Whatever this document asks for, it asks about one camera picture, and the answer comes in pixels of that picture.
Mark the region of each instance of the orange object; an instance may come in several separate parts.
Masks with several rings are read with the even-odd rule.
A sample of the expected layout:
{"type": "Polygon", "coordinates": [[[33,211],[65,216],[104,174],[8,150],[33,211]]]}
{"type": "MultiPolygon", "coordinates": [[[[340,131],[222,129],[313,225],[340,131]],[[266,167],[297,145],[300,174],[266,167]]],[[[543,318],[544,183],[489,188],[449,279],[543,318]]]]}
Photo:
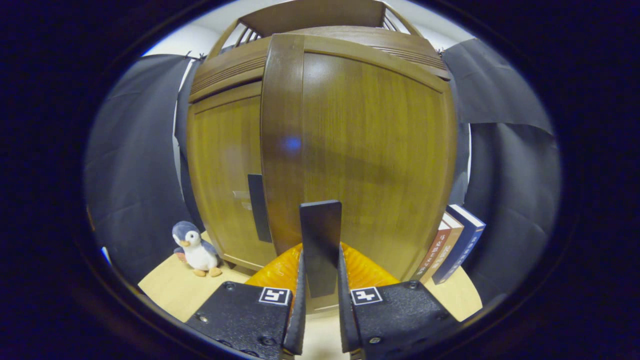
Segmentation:
{"type": "Polygon", "coordinates": [[[298,261],[302,243],[283,252],[264,268],[251,276],[245,284],[269,288],[289,289],[296,296],[298,282],[298,261]]]}
{"type": "Polygon", "coordinates": [[[368,288],[371,286],[385,286],[397,284],[398,281],[371,259],[345,243],[342,245],[344,262],[347,264],[349,289],[368,288]]]}
{"type": "MultiPolygon", "coordinates": [[[[392,285],[400,282],[385,269],[362,255],[353,247],[345,243],[340,243],[340,245],[342,246],[344,260],[347,264],[349,289],[392,285]]],[[[295,297],[296,283],[298,280],[298,262],[300,261],[301,250],[302,243],[299,243],[283,252],[280,256],[272,260],[272,262],[268,263],[267,266],[251,276],[245,284],[289,289],[295,297]]]]}

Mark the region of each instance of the brown book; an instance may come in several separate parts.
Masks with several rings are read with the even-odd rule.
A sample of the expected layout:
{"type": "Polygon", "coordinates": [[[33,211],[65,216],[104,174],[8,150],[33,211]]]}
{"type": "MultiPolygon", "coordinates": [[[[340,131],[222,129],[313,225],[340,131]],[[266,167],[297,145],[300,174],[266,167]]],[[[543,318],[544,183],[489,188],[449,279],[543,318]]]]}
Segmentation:
{"type": "Polygon", "coordinates": [[[462,229],[465,228],[464,225],[459,223],[447,212],[445,212],[444,215],[442,215],[442,221],[451,228],[451,233],[449,234],[449,237],[447,238],[447,240],[444,242],[444,245],[440,250],[440,253],[436,256],[435,260],[432,262],[429,269],[427,269],[424,275],[422,275],[422,277],[420,278],[420,282],[422,284],[427,282],[427,280],[429,280],[429,278],[433,276],[436,270],[438,270],[438,267],[442,265],[442,262],[444,261],[444,259],[447,258],[447,255],[449,255],[449,252],[451,251],[451,249],[453,249],[454,245],[458,241],[458,238],[462,233],[462,229]]]}
{"type": "Polygon", "coordinates": [[[433,260],[436,259],[442,248],[444,248],[444,243],[447,241],[449,234],[451,233],[451,227],[447,225],[444,221],[440,222],[440,226],[438,226],[438,232],[436,233],[436,237],[431,243],[431,247],[429,251],[424,256],[424,259],[418,266],[418,270],[411,276],[411,280],[418,280],[422,277],[427,269],[433,263],[433,260]]]}

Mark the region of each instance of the black handle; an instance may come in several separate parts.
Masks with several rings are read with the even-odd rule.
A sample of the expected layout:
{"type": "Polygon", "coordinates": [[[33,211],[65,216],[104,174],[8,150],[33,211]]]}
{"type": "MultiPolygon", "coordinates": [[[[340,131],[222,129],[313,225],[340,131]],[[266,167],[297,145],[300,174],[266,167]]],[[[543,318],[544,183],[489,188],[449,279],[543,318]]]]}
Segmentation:
{"type": "Polygon", "coordinates": [[[251,211],[255,230],[258,232],[258,240],[273,243],[271,230],[269,229],[269,217],[267,216],[267,202],[264,198],[261,174],[249,174],[249,196],[251,197],[251,211]]]}

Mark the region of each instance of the black curtain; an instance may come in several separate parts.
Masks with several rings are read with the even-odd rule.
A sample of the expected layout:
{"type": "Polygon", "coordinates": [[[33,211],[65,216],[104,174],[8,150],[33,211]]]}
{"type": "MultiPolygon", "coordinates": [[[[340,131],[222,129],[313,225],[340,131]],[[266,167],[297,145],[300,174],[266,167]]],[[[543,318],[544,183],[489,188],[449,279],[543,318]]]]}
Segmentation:
{"type": "Polygon", "coordinates": [[[561,193],[561,162],[548,115],[526,80],[477,39],[447,49],[459,128],[450,201],[487,226],[463,263],[483,304],[509,293],[544,251],[561,193]]]}
{"type": "Polygon", "coordinates": [[[172,140],[189,61],[140,58],[106,97],[90,135],[84,186],[95,236],[133,284],[172,254],[173,225],[193,221],[180,194],[172,140]]]}
{"type": "Polygon", "coordinates": [[[178,105],[175,114],[175,132],[174,135],[178,139],[180,149],[180,182],[182,185],[182,194],[184,195],[184,203],[191,214],[193,225],[196,225],[200,232],[205,231],[204,224],[198,212],[196,199],[193,195],[191,187],[191,177],[189,176],[189,165],[187,164],[187,112],[189,110],[189,94],[191,93],[191,85],[193,78],[198,70],[202,60],[195,60],[191,64],[189,74],[187,74],[184,84],[178,93],[178,105]]]}

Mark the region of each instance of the wooden door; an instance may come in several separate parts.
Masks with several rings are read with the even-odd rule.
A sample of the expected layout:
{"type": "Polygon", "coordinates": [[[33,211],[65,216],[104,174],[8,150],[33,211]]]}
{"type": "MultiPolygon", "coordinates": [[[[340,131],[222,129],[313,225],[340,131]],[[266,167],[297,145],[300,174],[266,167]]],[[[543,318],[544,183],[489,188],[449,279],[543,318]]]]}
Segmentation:
{"type": "Polygon", "coordinates": [[[189,108],[189,174],[207,233],[222,258],[259,270],[275,259],[258,239],[248,174],[261,174],[260,91],[256,82],[189,108]]]}
{"type": "Polygon", "coordinates": [[[451,190],[449,85],[352,42],[273,35],[262,89],[262,169],[278,253],[301,241],[298,206],[342,202],[341,240],[406,280],[451,190]]]}

